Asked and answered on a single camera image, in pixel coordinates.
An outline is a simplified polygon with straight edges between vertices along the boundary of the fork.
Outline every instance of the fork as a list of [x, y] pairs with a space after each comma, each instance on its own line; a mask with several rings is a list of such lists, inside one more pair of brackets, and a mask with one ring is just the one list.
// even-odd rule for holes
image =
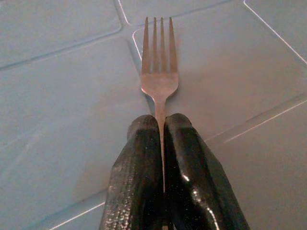
[[163, 191], [165, 192], [165, 153], [164, 153], [164, 122], [165, 104], [167, 98], [178, 88], [177, 57], [174, 38], [172, 18], [169, 18], [169, 61], [166, 59], [164, 26], [161, 18], [161, 47], [160, 58], [157, 52], [157, 19], [153, 19], [153, 53], [150, 58], [149, 36], [148, 36], [148, 17], [145, 20], [143, 52], [142, 52], [142, 71], [141, 86], [142, 91], [149, 95], [154, 101], [155, 118], [159, 125], [161, 157], [163, 167]]

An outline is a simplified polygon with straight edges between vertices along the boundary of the fork tine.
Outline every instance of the fork tine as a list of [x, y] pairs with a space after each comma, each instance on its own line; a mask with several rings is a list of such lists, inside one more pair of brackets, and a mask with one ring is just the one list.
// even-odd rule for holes
[[177, 57], [174, 38], [174, 29], [172, 18], [169, 18], [169, 59], [170, 59], [170, 71], [177, 72]]
[[158, 56], [157, 56], [157, 18], [153, 18], [153, 72], [158, 72]]
[[161, 18], [161, 72], [166, 72], [163, 18]]
[[142, 73], [149, 73], [149, 40], [148, 40], [148, 17], [145, 20], [143, 52], [142, 52]]

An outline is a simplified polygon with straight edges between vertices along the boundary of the fork head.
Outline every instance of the fork head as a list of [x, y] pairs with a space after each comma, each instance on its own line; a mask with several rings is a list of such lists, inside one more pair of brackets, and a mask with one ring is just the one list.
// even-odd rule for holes
[[166, 101], [178, 88], [177, 57], [172, 18], [169, 18], [169, 59], [165, 53], [163, 18], [161, 18], [160, 55], [157, 51], [157, 23], [153, 21], [153, 48], [149, 51], [148, 18], [145, 21], [142, 52], [142, 91], [155, 102]]

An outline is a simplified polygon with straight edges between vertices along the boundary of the grout line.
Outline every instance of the grout line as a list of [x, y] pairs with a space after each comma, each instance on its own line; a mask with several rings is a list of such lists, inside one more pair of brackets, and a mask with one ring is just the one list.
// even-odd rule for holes
[[105, 34], [105, 35], [89, 38], [88, 40], [80, 41], [79, 43], [76, 43], [76, 44], [71, 45], [71, 46], [63, 47], [63, 48], [56, 49], [56, 50], [51, 51], [51, 52], [40, 54], [38, 56], [30, 57], [30, 58], [22, 60], [22, 61], [18, 61], [18, 62], [14, 62], [14, 63], [11, 63], [11, 64], [4, 65], [4, 66], [0, 66], [0, 71], [6, 71], [8, 69], [18, 68], [22, 65], [31, 64], [31, 63], [34, 63], [34, 62], [39, 62], [39, 61], [43, 61], [43, 60], [46, 60], [46, 59], [49, 59], [49, 58], [54, 58], [54, 57], [57, 57], [57, 56], [65, 55], [65, 54], [70, 53], [70, 52], [74, 52], [75, 50], [84, 48], [86, 46], [90, 46], [90, 45], [95, 44], [97, 42], [107, 40], [107, 39], [110, 39], [112, 37], [116, 37], [118, 35], [118, 33], [120, 33], [120, 31], [122, 31], [122, 29], [123, 29], [123, 26], [122, 26], [122, 24], [120, 24], [120, 28], [116, 29], [115, 31], [111, 32], [110, 34]]
[[138, 45], [137, 45], [136, 40], [135, 40], [135, 37], [134, 37], [134, 34], [135, 34], [136, 32], [138, 32], [138, 31], [139, 31], [139, 30], [136, 30], [136, 31], [133, 32], [133, 34], [132, 34], [132, 39], [133, 39], [135, 48], [136, 48], [136, 50], [138, 51], [139, 58], [140, 58], [140, 60], [142, 61], [142, 56], [141, 56], [141, 53], [140, 53], [140, 51], [139, 51]]
[[294, 108], [304, 104], [305, 102], [307, 102], [307, 99], [305, 101], [299, 103], [299, 104], [296, 104], [296, 105], [292, 106], [291, 108], [288, 108], [288, 109], [282, 111], [281, 113], [276, 114], [275, 116], [270, 117], [269, 119], [264, 120], [263, 122], [261, 122], [261, 123], [255, 125], [255, 126], [253, 126], [251, 128], [249, 128], [249, 129], [245, 130], [244, 132], [242, 132], [242, 133], [240, 133], [238, 135], [235, 135], [235, 136], [227, 139], [226, 141], [224, 141], [224, 143], [227, 143], [227, 142], [229, 142], [229, 141], [231, 141], [231, 140], [233, 140], [233, 139], [235, 139], [235, 138], [237, 138], [237, 137], [239, 137], [239, 136], [241, 136], [241, 135], [243, 135], [243, 134], [245, 134], [245, 133], [247, 133], [247, 132], [249, 132], [249, 131], [251, 131], [251, 130], [253, 130], [253, 129], [255, 129], [255, 128], [257, 128], [257, 127], [259, 127], [259, 126], [261, 126], [261, 125], [263, 125], [265, 123], [267, 123], [267, 122], [269, 122], [269, 121], [271, 121], [271, 120], [273, 120], [274, 118], [276, 118], [276, 117], [278, 117], [278, 116], [280, 116], [280, 115], [282, 115], [282, 114], [284, 114], [284, 113], [286, 113], [286, 112], [288, 112], [288, 111], [290, 111], [290, 110], [292, 110], [292, 109], [294, 109]]
[[266, 23], [266, 21], [264, 21], [250, 6], [247, 5], [246, 0], [243, 1], [243, 4], [254, 13], [254, 15], [256, 15], [270, 30], [272, 30], [274, 32], [274, 34], [276, 34], [276, 36], [278, 38], [280, 38], [306, 65], [307, 65], [307, 61], [299, 55], [299, 53], [296, 52], [295, 49], [292, 48], [292, 46], [289, 45], [289, 43], [286, 42], [286, 40], [284, 40], [268, 23]]
[[[215, 8], [219, 5], [222, 5], [222, 4], [225, 4], [225, 3], [228, 3], [232, 0], [221, 0], [221, 2], [217, 2], [217, 3], [214, 3], [214, 4], [210, 4], [208, 6], [203, 6], [203, 7], [199, 7], [199, 8], [195, 8], [193, 10], [190, 10], [190, 11], [187, 11], [187, 12], [182, 12], [182, 13], [178, 13], [178, 14], [170, 14], [170, 15], [167, 15], [167, 16], [163, 16], [164, 19], [167, 19], [169, 17], [171, 17], [172, 19], [175, 19], [175, 18], [180, 18], [180, 17], [183, 17], [183, 16], [186, 16], [186, 15], [190, 15], [190, 14], [194, 14], [194, 13], [197, 13], [197, 12], [201, 12], [201, 11], [205, 11], [207, 9], [211, 9], [211, 8]], [[148, 25], [150, 24], [153, 24], [154, 22], [153, 21], [150, 21], [150, 18], [153, 18], [154, 16], [152, 17], [149, 17], [149, 22], [148, 22]], [[144, 23], [140, 23], [140, 24], [131, 24], [129, 23], [129, 25], [131, 26], [134, 26], [134, 27], [144, 27], [145, 24]]]
[[123, 8], [123, 6], [122, 6], [120, 0], [118, 0], [118, 4], [119, 4], [120, 10], [121, 10], [121, 12], [122, 12], [122, 14], [123, 14], [123, 16], [124, 16], [124, 19], [125, 19], [126, 23], [127, 23], [128, 25], [131, 25], [131, 23], [130, 23], [130, 22], [128, 21], [128, 19], [127, 19], [127, 16], [126, 16], [126, 14], [125, 14], [125, 12], [124, 12], [124, 8]]
[[102, 206], [102, 205], [104, 205], [104, 204], [105, 204], [105, 202], [103, 202], [103, 203], [101, 203], [101, 204], [99, 204], [99, 205], [96, 205], [96, 206], [90, 208], [89, 210], [86, 210], [85, 212], [82, 212], [82, 213], [78, 214], [77, 216], [74, 216], [74, 217], [72, 217], [72, 218], [70, 218], [70, 219], [68, 219], [68, 220], [66, 220], [66, 221], [64, 221], [64, 222], [62, 222], [62, 223], [60, 223], [60, 224], [58, 224], [57, 226], [54, 226], [54, 227], [50, 228], [49, 230], [57, 229], [57, 228], [63, 226], [64, 224], [67, 224], [67, 223], [71, 222], [72, 220], [74, 220], [74, 219], [76, 219], [76, 218], [78, 218], [78, 217], [80, 217], [80, 216], [83, 216], [83, 215], [85, 215], [86, 213], [88, 213], [88, 212], [90, 212], [90, 211], [92, 211], [92, 210], [94, 210], [94, 209], [96, 209], [96, 208], [98, 208], [98, 207], [100, 207], [100, 206]]
[[289, 112], [292, 109], [295, 109], [296, 107], [304, 104], [307, 102], [307, 94], [302, 93], [289, 101], [286, 101], [282, 104], [277, 105], [276, 107], [263, 112], [249, 120], [247, 120], [244, 123], [238, 124], [237, 126], [234, 126], [231, 129], [228, 129], [214, 137], [208, 138], [204, 140], [209, 145], [220, 145], [223, 143], [227, 143], [271, 120], [274, 118]]

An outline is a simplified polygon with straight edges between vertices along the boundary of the rubber grip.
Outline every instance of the rubber grip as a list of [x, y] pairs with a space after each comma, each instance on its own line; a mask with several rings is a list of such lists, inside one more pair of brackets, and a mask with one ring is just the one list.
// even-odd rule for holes
[[161, 228], [163, 175], [156, 119], [143, 115], [128, 130], [128, 142], [112, 167], [100, 230]]
[[177, 230], [249, 230], [220, 162], [182, 114], [165, 121], [167, 200]]

